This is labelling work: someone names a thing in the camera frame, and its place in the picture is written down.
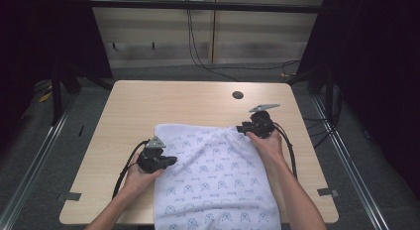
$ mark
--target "patterned fabric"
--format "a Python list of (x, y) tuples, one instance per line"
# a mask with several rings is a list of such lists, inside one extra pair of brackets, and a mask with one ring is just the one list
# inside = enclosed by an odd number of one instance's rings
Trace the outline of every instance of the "patterned fabric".
[(155, 181), (155, 228), (280, 229), (263, 162), (235, 128), (157, 125), (178, 161)]

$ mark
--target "gray carpet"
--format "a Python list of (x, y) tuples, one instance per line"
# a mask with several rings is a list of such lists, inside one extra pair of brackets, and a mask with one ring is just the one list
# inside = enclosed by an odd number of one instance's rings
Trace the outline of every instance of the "gray carpet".
[[(247, 67), (261, 67), (262, 64), (241, 64)], [(280, 66), (278, 63), (264, 64), (265, 67)], [(285, 68), (285, 73), (296, 70), (295, 65)], [(217, 69), (239, 81), (282, 82), (281, 68), (267, 70), (251, 69)], [(194, 65), (167, 66), (153, 68), (133, 68), (113, 70), (115, 79), (148, 79), (148, 80), (209, 80), (232, 81), (225, 76), (212, 73)], [(106, 91), (87, 80), (80, 80), (83, 88), (76, 97), (69, 112), (67, 121), (57, 138), (43, 171), (26, 201), (13, 229), (82, 229), (83, 226), (65, 226), (59, 220), (63, 203), (56, 201), (60, 193), (70, 190), (84, 153), (93, 135), (109, 91)], [(302, 116), (319, 118), (312, 97), (308, 94), (306, 83), (293, 85)], [(52, 118), (51, 101), (33, 102), (28, 110), (28, 121), (16, 134), (10, 152), (0, 163), (0, 203), (3, 208), (7, 203), (18, 180), (25, 173), (31, 158), (38, 150), (43, 136), (49, 129)], [(308, 132), (313, 136), (313, 144), (318, 143), (326, 134), (322, 123), (305, 121)], [(361, 175), (367, 183), (374, 199), (381, 208), (390, 229), (420, 229), (420, 206), (398, 174), (387, 164), (381, 155), (380, 148), (374, 139), (365, 137), (365, 129), (350, 107), (343, 104), (343, 112), (337, 129), (339, 130), (349, 152), (353, 156)], [(325, 178), (330, 188), (337, 189), (340, 196), (335, 203), (340, 214), (337, 223), (329, 224), (329, 229), (374, 229), (367, 213), (341, 163), (331, 141), (326, 139), (315, 149)], [(117, 226), (116, 229), (137, 229), (137, 226)]]

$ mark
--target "baby blanket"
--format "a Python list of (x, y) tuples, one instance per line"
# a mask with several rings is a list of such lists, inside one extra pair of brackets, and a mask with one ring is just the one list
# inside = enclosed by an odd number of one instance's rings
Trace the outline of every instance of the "baby blanket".
[(175, 156), (155, 181), (155, 228), (280, 229), (263, 162), (235, 128), (157, 125), (163, 155)]

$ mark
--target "person's left hand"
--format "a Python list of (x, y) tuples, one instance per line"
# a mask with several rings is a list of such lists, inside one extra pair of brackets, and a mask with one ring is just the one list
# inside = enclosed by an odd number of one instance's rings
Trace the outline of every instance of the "person's left hand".
[(153, 173), (143, 172), (139, 165), (136, 164), (136, 160), (139, 157), (139, 153), (134, 154), (130, 167), (127, 171), (126, 181), (122, 189), (125, 189), (134, 196), (139, 195), (149, 186), (149, 184), (157, 177), (159, 177), (163, 170), (157, 170)]

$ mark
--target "person's left arm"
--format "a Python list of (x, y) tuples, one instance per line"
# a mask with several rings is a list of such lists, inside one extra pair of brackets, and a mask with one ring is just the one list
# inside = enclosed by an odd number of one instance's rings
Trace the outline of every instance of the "person's left arm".
[[(130, 165), (136, 162), (138, 156), (139, 154), (134, 155)], [(139, 194), (145, 191), (148, 185), (155, 178), (160, 176), (162, 172), (163, 170), (158, 170), (154, 173), (145, 173), (142, 172), (139, 165), (132, 165), (127, 171), (124, 186), (85, 229), (112, 229), (124, 209), (133, 202)]]

